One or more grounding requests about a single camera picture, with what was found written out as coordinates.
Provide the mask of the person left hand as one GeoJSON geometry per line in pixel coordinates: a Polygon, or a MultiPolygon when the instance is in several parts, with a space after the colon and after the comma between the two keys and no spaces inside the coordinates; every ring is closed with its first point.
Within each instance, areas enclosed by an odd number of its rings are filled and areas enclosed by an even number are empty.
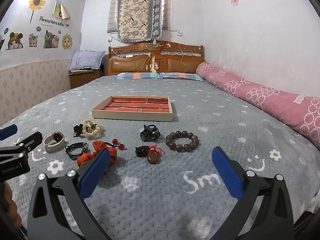
{"type": "Polygon", "coordinates": [[[12,199],[12,190],[9,184],[3,182],[3,190],[1,192],[1,198],[3,198],[5,204],[7,204],[6,214],[7,217],[11,220],[16,230],[19,230],[22,226],[22,219],[17,212],[17,205],[12,199]]]}

